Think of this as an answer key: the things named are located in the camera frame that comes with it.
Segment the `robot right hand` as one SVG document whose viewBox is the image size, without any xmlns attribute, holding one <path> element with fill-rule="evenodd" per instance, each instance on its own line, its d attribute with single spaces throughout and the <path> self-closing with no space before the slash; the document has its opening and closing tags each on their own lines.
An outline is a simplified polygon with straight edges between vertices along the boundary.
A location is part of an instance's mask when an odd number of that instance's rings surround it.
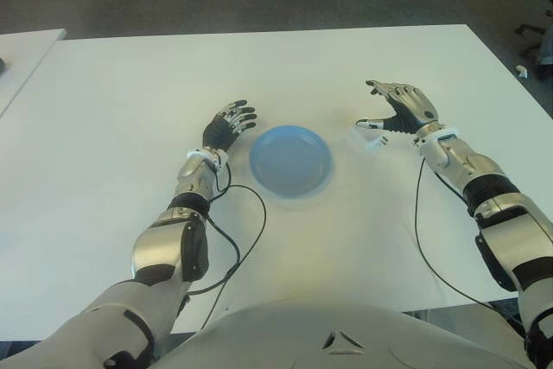
<svg viewBox="0 0 553 369">
<path fill-rule="evenodd" d="M 368 130 L 387 130 L 416 134 L 423 126 L 438 121 L 438 112 L 418 88 L 408 84 L 384 83 L 368 80 L 371 95 L 379 95 L 394 110 L 394 115 L 384 119 L 362 118 L 355 126 Z"/>
</svg>

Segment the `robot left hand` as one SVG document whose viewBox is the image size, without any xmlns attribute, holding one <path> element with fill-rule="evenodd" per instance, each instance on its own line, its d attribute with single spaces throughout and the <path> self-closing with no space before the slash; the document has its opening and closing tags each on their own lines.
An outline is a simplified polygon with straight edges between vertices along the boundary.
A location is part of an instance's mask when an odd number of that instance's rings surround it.
<svg viewBox="0 0 553 369">
<path fill-rule="evenodd" d="M 256 109 L 246 100 L 231 102 L 221 109 L 204 129 L 202 146 L 227 152 L 237 138 L 256 126 Z"/>
</svg>

